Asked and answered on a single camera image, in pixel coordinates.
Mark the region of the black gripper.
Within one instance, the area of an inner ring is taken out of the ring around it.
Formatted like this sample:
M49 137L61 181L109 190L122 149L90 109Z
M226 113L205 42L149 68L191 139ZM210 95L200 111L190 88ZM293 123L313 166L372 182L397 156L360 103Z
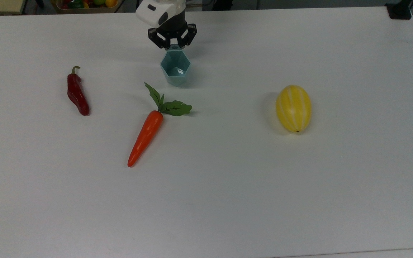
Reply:
M148 29L148 38L159 48L169 49L171 39L177 39L180 48L190 46L197 35L196 24L187 24L185 11L168 19L156 28Z

